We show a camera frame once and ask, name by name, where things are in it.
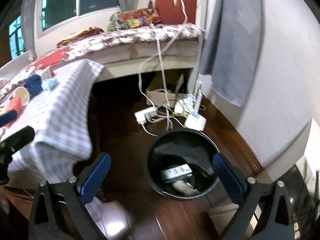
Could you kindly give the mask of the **red snack packet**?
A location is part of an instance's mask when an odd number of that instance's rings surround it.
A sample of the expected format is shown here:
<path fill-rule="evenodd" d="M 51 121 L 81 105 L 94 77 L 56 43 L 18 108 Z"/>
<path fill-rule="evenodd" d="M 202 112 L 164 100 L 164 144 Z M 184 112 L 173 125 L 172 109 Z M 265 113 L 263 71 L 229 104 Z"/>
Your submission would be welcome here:
<path fill-rule="evenodd" d="M 19 97 L 11 98 L 9 104 L 1 109 L 1 127 L 9 128 L 22 112 L 22 101 Z"/>

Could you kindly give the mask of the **grey hanging curtain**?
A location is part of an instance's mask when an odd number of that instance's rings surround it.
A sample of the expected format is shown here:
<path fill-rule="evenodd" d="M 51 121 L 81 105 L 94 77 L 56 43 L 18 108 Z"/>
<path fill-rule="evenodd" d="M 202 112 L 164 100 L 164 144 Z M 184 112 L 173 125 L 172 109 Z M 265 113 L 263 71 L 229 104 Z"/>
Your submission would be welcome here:
<path fill-rule="evenodd" d="M 210 75 L 213 91 L 242 107 L 259 57 L 261 0 L 216 0 L 202 49 L 199 72 Z"/>

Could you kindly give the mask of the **light blue wrapper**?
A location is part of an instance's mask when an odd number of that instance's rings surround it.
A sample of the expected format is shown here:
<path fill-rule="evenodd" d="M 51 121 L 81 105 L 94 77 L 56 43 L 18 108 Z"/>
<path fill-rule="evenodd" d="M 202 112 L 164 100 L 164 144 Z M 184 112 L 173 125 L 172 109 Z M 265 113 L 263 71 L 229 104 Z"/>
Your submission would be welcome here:
<path fill-rule="evenodd" d="M 59 84 L 57 78 L 52 77 L 42 80 L 42 89 L 44 91 L 52 91 Z"/>

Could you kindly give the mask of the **pink checkered tablecloth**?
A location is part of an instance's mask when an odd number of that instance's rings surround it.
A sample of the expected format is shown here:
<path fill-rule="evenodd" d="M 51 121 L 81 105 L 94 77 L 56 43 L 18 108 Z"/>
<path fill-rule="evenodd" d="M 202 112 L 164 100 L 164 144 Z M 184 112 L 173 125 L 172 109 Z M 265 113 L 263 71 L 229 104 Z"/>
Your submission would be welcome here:
<path fill-rule="evenodd" d="M 57 86 L 33 98 L 6 130 L 3 139 L 25 126 L 35 131 L 33 141 L 12 156 L 8 187 L 34 190 L 44 179 L 52 184 L 64 182 L 72 176 L 75 163 L 89 159 L 88 102 L 103 68 L 89 59 L 58 68 Z"/>

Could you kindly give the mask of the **black round trash bin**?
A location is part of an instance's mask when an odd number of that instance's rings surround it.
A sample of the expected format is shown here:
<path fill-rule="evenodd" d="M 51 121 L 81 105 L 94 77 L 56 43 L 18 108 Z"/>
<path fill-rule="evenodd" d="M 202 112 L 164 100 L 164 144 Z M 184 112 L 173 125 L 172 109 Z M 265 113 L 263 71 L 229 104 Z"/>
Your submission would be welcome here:
<path fill-rule="evenodd" d="M 200 198 L 219 182 L 213 170 L 213 157 L 220 150 L 203 132 L 181 128 L 160 135 L 144 158 L 149 185 L 160 195 L 179 201 Z M 163 180 L 161 171 L 188 164 L 192 174 Z"/>

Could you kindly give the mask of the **blue cloth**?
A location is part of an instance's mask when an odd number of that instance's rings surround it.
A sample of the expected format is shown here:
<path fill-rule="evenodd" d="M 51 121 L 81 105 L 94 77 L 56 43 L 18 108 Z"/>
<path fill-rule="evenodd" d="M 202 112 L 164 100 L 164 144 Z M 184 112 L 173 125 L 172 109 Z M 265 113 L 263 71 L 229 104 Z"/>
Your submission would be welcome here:
<path fill-rule="evenodd" d="M 43 91 L 42 79 L 37 74 L 34 74 L 34 75 L 24 79 L 23 82 L 24 82 L 23 86 L 29 92 L 31 98 L 39 95 Z"/>

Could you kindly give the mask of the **folded red yellow blanket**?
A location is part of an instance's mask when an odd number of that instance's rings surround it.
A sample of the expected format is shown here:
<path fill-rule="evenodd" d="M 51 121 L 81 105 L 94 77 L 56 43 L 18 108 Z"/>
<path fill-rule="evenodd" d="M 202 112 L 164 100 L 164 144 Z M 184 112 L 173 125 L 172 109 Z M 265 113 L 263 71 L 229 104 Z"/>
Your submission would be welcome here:
<path fill-rule="evenodd" d="M 71 44 L 75 41 L 80 41 L 80 40 L 83 40 L 84 38 L 98 35 L 103 32 L 104 32 L 104 30 L 99 27 L 88 27 L 82 31 L 79 31 L 77 33 L 73 33 L 73 34 L 67 36 L 66 38 L 61 40 L 59 43 L 57 43 L 56 47 L 61 48 L 63 46 Z"/>

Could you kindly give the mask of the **white paper cup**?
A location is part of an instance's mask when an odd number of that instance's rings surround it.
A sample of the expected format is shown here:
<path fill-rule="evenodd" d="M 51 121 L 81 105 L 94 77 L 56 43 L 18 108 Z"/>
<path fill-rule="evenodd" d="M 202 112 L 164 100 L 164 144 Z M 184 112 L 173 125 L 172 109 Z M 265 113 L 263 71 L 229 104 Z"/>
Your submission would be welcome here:
<path fill-rule="evenodd" d="M 30 102 L 30 93 L 25 87 L 17 87 L 12 96 L 20 98 L 23 107 Z"/>

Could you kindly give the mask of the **white green paper box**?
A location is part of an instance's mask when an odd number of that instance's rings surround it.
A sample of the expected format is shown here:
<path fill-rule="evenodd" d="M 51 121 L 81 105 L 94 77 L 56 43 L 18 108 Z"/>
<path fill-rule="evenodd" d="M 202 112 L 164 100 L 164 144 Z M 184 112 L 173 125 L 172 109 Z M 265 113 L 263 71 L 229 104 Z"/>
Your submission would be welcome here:
<path fill-rule="evenodd" d="M 180 178 L 182 176 L 188 176 L 190 174 L 192 174 L 192 170 L 188 164 L 183 164 L 161 171 L 162 179 L 165 181 Z"/>

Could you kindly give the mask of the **white modem device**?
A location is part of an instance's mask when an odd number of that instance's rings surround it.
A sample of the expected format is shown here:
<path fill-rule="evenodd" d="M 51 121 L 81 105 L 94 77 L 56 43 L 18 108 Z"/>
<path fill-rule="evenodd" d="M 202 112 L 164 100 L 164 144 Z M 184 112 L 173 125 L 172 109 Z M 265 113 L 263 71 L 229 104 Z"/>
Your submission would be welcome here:
<path fill-rule="evenodd" d="M 192 96 L 178 97 L 174 112 L 177 114 L 190 114 L 194 110 L 194 98 Z"/>

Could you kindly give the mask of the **white power strip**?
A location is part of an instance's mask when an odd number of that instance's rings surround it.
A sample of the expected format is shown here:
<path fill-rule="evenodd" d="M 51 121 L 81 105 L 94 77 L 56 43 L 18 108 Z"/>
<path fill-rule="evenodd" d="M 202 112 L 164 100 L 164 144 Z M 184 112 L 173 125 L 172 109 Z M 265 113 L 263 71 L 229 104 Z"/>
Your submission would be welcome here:
<path fill-rule="evenodd" d="M 149 107 L 143 110 L 140 110 L 135 113 L 135 118 L 138 124 L 144 125 L 148 122 L 148 119 L 151 119 L 157 115 L 156 107 Z"/>

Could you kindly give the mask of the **white router box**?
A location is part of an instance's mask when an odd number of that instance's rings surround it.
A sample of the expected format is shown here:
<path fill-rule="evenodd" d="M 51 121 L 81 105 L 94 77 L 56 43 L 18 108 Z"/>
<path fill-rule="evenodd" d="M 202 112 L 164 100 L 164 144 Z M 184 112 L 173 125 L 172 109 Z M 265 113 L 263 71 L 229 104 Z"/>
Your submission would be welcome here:
<path fill-rule="evenodd" d="M 206 118 L 199 114 L 188 115 L 185 120 L 184 126 L 189 129 L 193 129 L 196 131 L 204 131 L 206 125 Z"/>

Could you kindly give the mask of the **cardboard box under bed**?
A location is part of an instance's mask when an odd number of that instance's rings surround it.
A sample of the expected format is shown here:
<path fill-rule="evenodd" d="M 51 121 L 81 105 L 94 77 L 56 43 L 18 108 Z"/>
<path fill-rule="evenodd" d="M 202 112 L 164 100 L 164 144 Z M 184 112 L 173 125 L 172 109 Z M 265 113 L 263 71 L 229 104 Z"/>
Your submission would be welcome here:
<path fill-rule="evenodd" d="M 164 74 L 167 92 L 163 85 L 162 73 L 157 72 L 146 89 L 146 95 L 155 106 L 166 105 L 174 108 L 178 99 L 187 96 L 187 77 L 177 69 L 166 70 Z"/>

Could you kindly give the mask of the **colourful patterned pillow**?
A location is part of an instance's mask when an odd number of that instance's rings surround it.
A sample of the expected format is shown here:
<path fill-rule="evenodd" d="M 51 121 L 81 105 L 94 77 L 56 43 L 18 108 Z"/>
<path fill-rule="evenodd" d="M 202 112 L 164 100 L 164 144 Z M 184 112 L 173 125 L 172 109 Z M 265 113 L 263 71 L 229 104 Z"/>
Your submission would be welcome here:
<path fill-rule="evenodd" d="M 161 23 L 156 9 L 143 8 L 130 11 L 118 11 L 110 17 L 108 31 L 134 29 Z"/>

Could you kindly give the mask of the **red heart-shaped headboard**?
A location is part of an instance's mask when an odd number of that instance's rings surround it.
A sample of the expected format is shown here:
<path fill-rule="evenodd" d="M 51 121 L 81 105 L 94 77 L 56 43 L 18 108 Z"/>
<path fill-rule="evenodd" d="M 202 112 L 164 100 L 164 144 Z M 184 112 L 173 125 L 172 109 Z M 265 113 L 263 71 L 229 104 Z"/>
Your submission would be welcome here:
<path fill-rule="evenodd" d="M 149 0 L 148 7 L 155 9 L 161 24 L 178 25 L 184 21 L 196 22 L 197 0 Z"/>

